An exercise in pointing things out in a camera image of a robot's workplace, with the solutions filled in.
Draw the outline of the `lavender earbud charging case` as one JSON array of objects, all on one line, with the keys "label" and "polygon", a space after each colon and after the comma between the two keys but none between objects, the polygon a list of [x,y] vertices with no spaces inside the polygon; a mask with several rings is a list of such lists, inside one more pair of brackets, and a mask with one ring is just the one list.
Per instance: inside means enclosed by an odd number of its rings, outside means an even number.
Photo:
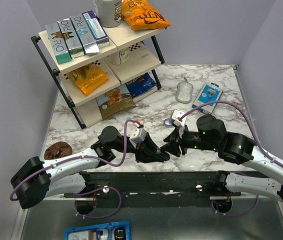
[{"label": "lavender earbud charging case", "polygon": [[166,118],[164,120],[164,126],[167,128],[172,128],[173,127],[173,120],[171,118]]}]

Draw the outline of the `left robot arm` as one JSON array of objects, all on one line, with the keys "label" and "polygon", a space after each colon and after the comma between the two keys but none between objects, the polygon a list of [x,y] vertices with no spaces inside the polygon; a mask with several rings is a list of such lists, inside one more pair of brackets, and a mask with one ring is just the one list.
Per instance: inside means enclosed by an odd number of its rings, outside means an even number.
[{"label": "left robot arm", "polygon": [[139,124],[135,124],[131,134],[120,134],[114,126],[105,127],[98,140],[91,147],[55,160],[40,160],[35,156],[11,178],[13,191],[11,201],[18,201],[22,209],[29,209],[47,197],[74,193],[82,198],[93,190],[90,182],[80,176],[80,172],[96,169],[104,165],[114,166],[113,150],[134,154],[138,163],[163,163],[170,156],[160,150],[150,134]]}]

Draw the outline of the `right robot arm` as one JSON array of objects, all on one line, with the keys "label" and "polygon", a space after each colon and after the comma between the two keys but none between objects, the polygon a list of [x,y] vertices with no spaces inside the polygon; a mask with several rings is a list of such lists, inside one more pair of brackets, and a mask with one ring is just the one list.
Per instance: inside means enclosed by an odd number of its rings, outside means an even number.
[{"label": "right robot arm", "polygon": [[203,185],[205,192],[215,196],[250,193],[283,203],[282,159],[258,147],[251,138],[227,131],[224,122],[212,115],[201,116],[196,125],[198,131],[194,132],[189,131],[184,122],[180,122],[164,139],[164,145],[160,149],[176,157],[185,155],[188,149],[214,151],[228,163],[243,165],[264,175],[260,178],[218,171],[212,182]]}]

